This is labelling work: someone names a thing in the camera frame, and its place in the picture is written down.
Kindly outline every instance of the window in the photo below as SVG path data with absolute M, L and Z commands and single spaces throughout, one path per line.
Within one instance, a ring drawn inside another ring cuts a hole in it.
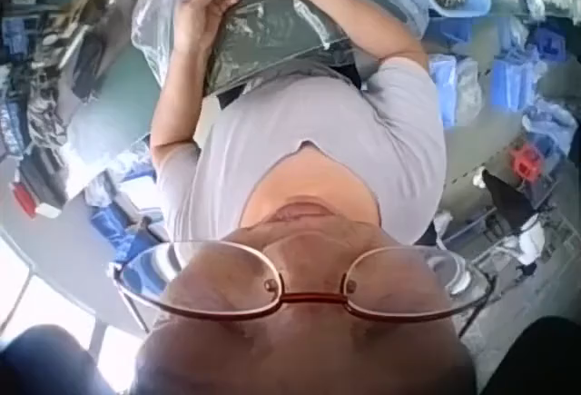
M 114 327 L 105 332 L 97 366 L 113 390 L 121 392 L 130 388 L 141 345 L 141 339 Z
M 83 348 L 89 348 L 94 317 L 72 304 L 44 280 L 34 276 L 9 321 L 3 338 L 10 341 L 23 331 L 40 324 L 58 325 L 71 333 Z
M 26 263 L 0 238 L 0 325 L 14 308 L 29 271 Z

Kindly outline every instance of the clear plastic bag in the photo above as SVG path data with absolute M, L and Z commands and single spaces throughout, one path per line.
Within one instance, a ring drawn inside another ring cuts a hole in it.
M 426 31 L 425 0 L 373 1 L 406 23 L 416 37 Z M 133 44 L 145 55 L 159 84 L 164 83 L 172 52 L 175 3 L 139 0 L 133 13 Z M 224 19 L 208 68 L 206 93 L 230 89 L 292 58 L 315 55 L 318 62 L 329 65 L 348 63 L 349 51 L 326 52 L 345 41 L 342 30 L 308 1 L 241 0 Z
M 549 102 L 538 96 L 523 115 L 523 127 L 530 133 L 550 137 L 559 150 L 568 155 L 577 130 L 573 115 L 559 103 Z
M 458 105 L 456 57 L 447 54 L 431 54 L 429 57 L 429 75 L 438 88 L 439 110 L 444 128 L 452 128 L 456 125 Z
M 458 62 L 458 102 L 456 125 L 471 124 L 482 111 L 482 88 L 478 82 L 478 62 L 469 57 Z

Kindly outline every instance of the white plastic bag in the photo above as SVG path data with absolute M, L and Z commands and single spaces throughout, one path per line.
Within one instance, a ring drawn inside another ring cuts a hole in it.
M 478 82 L 478 62 L 469 57 L 458 62 L 456 125 L 471 124 L 482 111 L 482 88 Z
M 425 0 L 374 1 L 406 23 L 416 37 L 423 36 L 428 26 Z M 159 84 L 164 83 L 172 52 L 175 3 L 138 0 L 133 12 L 133 44 L 145 55 Z M 320 56 L 321 48 L 346 40 L 342 30 L 309 2 L 241 0 L 224 19 L 208 69 L 206 93 L 229 89 L 291 58 Z M 344 54 L 330 54 L 328 64 L 347 59 Z

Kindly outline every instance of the eyeglasses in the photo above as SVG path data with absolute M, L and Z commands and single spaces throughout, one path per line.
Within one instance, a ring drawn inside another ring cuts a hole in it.
M 283 304 L 342 305 L 359 318 L 415 323 L 443 320 L 486 306 L 496 278 L 452 252 L 392 247 L 366 252 L 342 275 L 336 293 L 286 291 L 285 280 L 263 253 L 232 242 L 166 243 L 114 265 L 113 280 L 145 331 L 137 300 L 159 310 L 210 321 L 248 321 Z

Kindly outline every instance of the metal eyeglass frame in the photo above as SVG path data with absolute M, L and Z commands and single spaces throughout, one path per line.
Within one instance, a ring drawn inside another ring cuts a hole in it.
M 281 280 L 281 294 L 280 297 L 275 305 L 270 307 L 266 310 L 255 311 L 255 312 L 248 312 L 244 314 L 238 315 L 226 315 L 226 314 L 210 314 L 208 312 L 199 312 L 199 311 L 190 311 L 184 309 L 178 309 L 176 307 L 163 304 L 162 302 L 152 300 L 150 298 L 144 297 L 138 293 L 135 293 L 128 289 L 121 280 L 121 274 L 123 269 L 131 264 L 137 257 L 140 257 L 141 254 L 136 254 L 131 259 L 123 263 L 112 263 L 110 265 L 111 268 L 111 275 L 113 278 L 113 282 L 119 291 L 123 302 L 125 303 L 126 307 L 128 308 L 129 312 L 135 318 L 139 326 L 145 331 L 149 333 L 150 330 L 147 326 L 147 323 L 143 319 L 143 316 L 137 310 L 137 306 L 135 305 L 135 301 L 141 302 L 147 306 L 154 307 L 161 311 L 166 311 L 172 313 L 174 315 L 182 316 L 184 318 L 191 318 L 196 320 L 203 320 L 203 321 L 251 321 L 256 320 L 259 318 L 263 318 L 265 316 L 272 315 L 276 311 L 278 311 L 283 304 L 292 304 L 292 303 L 304 303 L 304 302 L 317 302 L 322 304 L 339 304 L 342 305 L 345 311 L 353 316 L 361 318 L 363 320 L 368 321 L 377 321 L 377 322 L 390 322 L 390 323 L 420 323 L 420 322 L 430 322 L 430 321 L 439 321 L 444 320 L 446 318 L 450 318 L 454 315 L 458 315 L 464 311 L 469 309 L 474 309 L 473 312 L 468 317 L 466 323 L 462 327 L 462 329 L 458 332 L 459 338 L 462 338 L 464 334 L 468 331 L 472 323 L 476 320 L 478 315 L 487 307 L 487 304 L 490 300 L 490 297 L 494 293 L 497 285 L 497 276 L 490 276 L 485 272 L 481 271 L 479 268 L 474 267 L 474 269 L 478 270 L 482 274 L 482 276 L 486 279 L 488 286 L 484 295 L 476 301 L 470 302 L 463 306 L 460 306 L 456 309 L 449 310 L 449 311 L 439 311 L 439 312 L 432 312 L 432 313 L 424 313 L 420 315 L 378 315 L 373 314 L 370 312 L 360 311 L 352 307 L 349 303 L 349 298 L 347 295 L 343 294 L 341 291 L 344 290 L 344 284 L 347 277 L 347 273 L 343 274 L 340 282 L 340 291 L 339 293 L 323 293 L 323 292 L 292 292 L 287 293 L 285 292 L 285 284 L 284 279 L 282 278 L 281 274 L 279 274 Z

